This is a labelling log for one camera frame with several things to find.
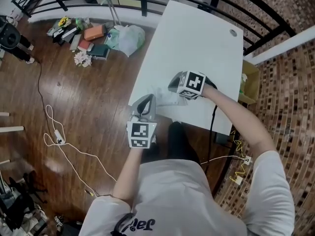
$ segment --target white pole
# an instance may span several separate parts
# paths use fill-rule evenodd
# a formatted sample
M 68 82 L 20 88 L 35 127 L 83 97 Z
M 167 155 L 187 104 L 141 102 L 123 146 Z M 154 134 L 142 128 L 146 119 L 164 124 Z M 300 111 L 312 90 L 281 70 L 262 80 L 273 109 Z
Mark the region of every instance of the white pole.
M 3 132 L 11 132 L 11 131 L 21 131 L 21 130 L 24 130 L 24 127 L 23 127 L 23 126 L 17 126 L 17 127 L 3 127 L 3 128 L 0 128 L 0 133 L 3 133 Z

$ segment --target white table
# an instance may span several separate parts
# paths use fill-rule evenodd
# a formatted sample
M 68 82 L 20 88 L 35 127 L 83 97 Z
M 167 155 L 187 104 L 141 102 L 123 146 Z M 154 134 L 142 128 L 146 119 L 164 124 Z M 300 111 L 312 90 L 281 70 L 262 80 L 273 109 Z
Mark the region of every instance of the white table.
M 237 101 L 243 63 L 243 31 L 200 9 L 170 1 L 151 40 L 129 105 L 154 88 L 167 88 L 180 71 L 199 71 Z M 214 103 L 202 97 L 187 106 L 157 107 L 157 114 L 210 130 Z M 232 123 L 217 109 L 213 131 L 229 135 Z

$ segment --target flowers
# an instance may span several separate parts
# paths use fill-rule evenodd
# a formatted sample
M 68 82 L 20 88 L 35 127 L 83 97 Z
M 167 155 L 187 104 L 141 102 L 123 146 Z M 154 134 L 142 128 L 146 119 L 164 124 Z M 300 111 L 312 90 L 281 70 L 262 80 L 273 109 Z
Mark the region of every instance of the flowers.
M 76 65 L 87 67 L 92 64 L 92 56 L 87 55 L 84 52 L 79 52 L 74 56 L 74 62 Z
M 59 27 L 67 27 L 70 24 L 71 24 L 71 19 L 69 19 L 68 17 L 63 17 L 60 19 L 58 26 Z

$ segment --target cardboard box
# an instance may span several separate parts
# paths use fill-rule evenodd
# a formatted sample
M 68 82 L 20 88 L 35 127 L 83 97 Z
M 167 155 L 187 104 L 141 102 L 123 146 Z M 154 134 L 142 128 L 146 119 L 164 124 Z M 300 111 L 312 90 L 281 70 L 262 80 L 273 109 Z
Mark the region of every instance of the cardboard box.
M 243 93 L 239 94 L 238 100 L 247 104 L 256 103 L 259 95 L 260 70 L 244 60 L 242 73 L 247 75 L 247 80 L 241 84 L 240 91 Z
M 88 28 L 84 31 L 84 38 L 87 41 L 104 36 L 103 25 Z

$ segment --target black cable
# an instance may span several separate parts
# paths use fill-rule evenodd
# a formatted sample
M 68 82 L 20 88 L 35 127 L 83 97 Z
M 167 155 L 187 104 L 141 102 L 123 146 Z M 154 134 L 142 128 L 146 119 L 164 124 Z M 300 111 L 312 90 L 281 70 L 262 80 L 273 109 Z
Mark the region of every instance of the black cable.
M 213 126 L 213 122 L 215 120 L 217 108 L 218 108 L 218 106 L 216 105 L 215 108 L 213 109 L 213 113 L 212 113 L 212 120 L 211 120 L 211 126 L 210 126 L 210 135 L 209 135 L 208 156 L 207 156 L 207 167 L 205 169 L 205 174 L 207 174 L 208 169 L 209 169 L 209 163 L 210 163 L 209 161 L 210 161 L 210 153 L 211 153 L 211 142 L 212 142 L 212 126 Z
M 36 62 L 40 65 L 40 71 L 39 71 L 39 76 L 38 76 L 38 81 L 37 81 L 37 91 L 38 91 L 38 93 L 40 95 L 40 98 L 41 98 L 41 104 L 42 104 L 44 115 L 45 115 L 45 118 L 46 118 L 48 133 L 50 134 L 50 137 L 53 137 L 51 132 L 50 132 L 50 129 L 49 129 L 49 124 L 48 124 L 48 119 L 47 119 L 47 115 L 46 115 L 45 103 L 44 103 L 43 95 L 41 94 L 41 92 L 39 90 L 39 81 L 40 81 L 40 77 L 41 77 L 41 73 L 42 73 L 42 67 L 41 67 L 41 63 L 39 61 L 36 60 Z

